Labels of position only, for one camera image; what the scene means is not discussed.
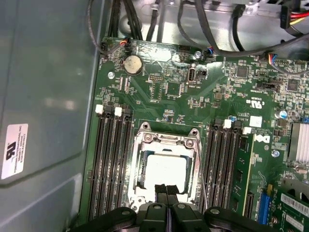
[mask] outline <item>capacitor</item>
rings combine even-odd
[[[228,117],[228,119],[230,119],[232,122],[237,121],[237,117],[236,117],[236,116],[232,116],[232,115],[230,115],[230,116]]]
[[[288,113],[285,110],[278,110],[275,113],[275,118],[277,119],[287,119]]]

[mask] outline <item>black cable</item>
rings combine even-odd
[[[200,22],[200,25],[202,27],[202,31],[204,35],[206,36],[208,42],[211,44],[214,52],[216,52],[218,55],[225,56],[225,57],[243,57],[243,56],[250,56],[250,55],[260,55],[266,51],[271,52],[275,51],[278,49],[282,49],[284,47],[290,46],[292,44],[295,44],[296,42],[309,39],[309,33],[304,34],[303,36],[300,36],[298,38],[291,39],[289,41],[283,42],[281,44],[277,44],[274,46],[266,47],[266,48],[261,48],[261,49],[255,49],[251,51],[243,51],[243,52],[232,52],[232,51],[225,51],[221,50],[210,29],[204,8],[203,8],[203,0],[196,0],[196,11],[197,11],[197,16]]]
[[[233,40],[235,42],[236,47],[238,48],[238,50],[240,52],[245,51],[245,49],[243,48],[243,46],[241,45],[241,42],[239,40],[239,36],[238,36],[238,19],[240,17],[242,17],[242,14],[244,12],[244,10],[246,9],[245,5],[237,5],[232,13],[232,34],[233,34]]]
[[[94,44],[94,46],[96,47],[96,49],[104,56],[108,56],[109,54],[112,54],[114,51],[116,51],[121,44],[117,44],[116,46],[112,47],[111,50],[109,51],[104,51],[97,43],[97,40],[95,38],[95,35],[93,33],[93,29],[92,29],[92,21],[91,21],[91,10],[92,10],[92,3],[94,0],[89,0],[88,2],[88,8],[87,8],[87,24],[88,24],[88,30],[89,30],[89,34],[91,37],[91,41]]]
[[[159,5],[160,0],[156,0],[155,4]],[[154,35],[154,30],[155,30],[156,22],[157,22],[157,19],[158,19],[158,15],[159,15],[158,10],[153,10],[153,14],[151,16],[151,22],[150,22],[150,27],[149,27],[149,30],[148,30],[148,33],[147,33],[146,41],[151,41],[151,39]]]
[[[129,21],[129,26],[130,26],[130,29],[131,29],[132,37],[133,37],[133,39],[138,40],[139,38],[137,36],[137,32],[136,32],[136,28],[135,28],[135,23],[134,23],[132,15],[131,15],[130,8],[129,8],[126,0],[124,0],[123,3],[125,5],[126,15],[127,15],[128,21]]]
[[[112,9],[111,9],[111,17],[110,17],[110,25],[108,27],[107,36],[112,37],[113,36],[113,27],[114,27],[114,20],[113,16],[115,15],[115,3],[116,0],[112,1]]]
[[[178,11],[178,17],[177,17],[177,26],[178,26],[178,30],[180,32],[180,34],[191,44],[193,44],[195,47],[197,48],[200,48],[201,50],[207,50],[207,47],[206,46],[203,46],[203,45],[200,45],[198,43],[196,43],[195,41],[193,41],[187,33],[185,33],[184,29],[183,29],[183,26],[181,24],[181,18],[183,16],[183,7],[184,5],[191,5],[191,6],[194,6],[195,3],[194,2],[191,2],[189,0],[184,0],[184,1],[181,1],[180,3],[180,6],[179,6],[179,11]]]
[[[123,0],[123,1],[127,5],[126,14],[127,15],[130,14],[132,17],[133,27],[136,29],[138,40],[143,40],[143,36],[141,34],[141,28],[140,28],[140,21],[139,21],[139,18],[137,17],[137,13],[136,13],[132,0]]]
[[[120,20],[120,0],[114,0],[115,2],[115,11],[114,15],[112,15],[114,23],[113,23],[113,29],[112,34],[113,37],[118,37],[118,27],[119,27],[119,20]]]

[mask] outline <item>red wire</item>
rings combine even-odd
[[[309,12],[302,13],[302,14],[291,14],[291,18],[303,18],[309,16]]]

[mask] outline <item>blue pcie slot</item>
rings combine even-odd
[[[266,225],[267,224],[267,216],[269,204],[271,203],[271,198],[267,196],[266,193],[262,193],[260,197],[260,205],[259,205],[259,214],[257,217],[257,222],[259,224]]]

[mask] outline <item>gray case wall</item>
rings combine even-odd
[[[0,0],[0,171],[7,126],[29,124],[23,172],[0,180],[1,232],[60,232],[78,213],[97,63],[87,3]]]

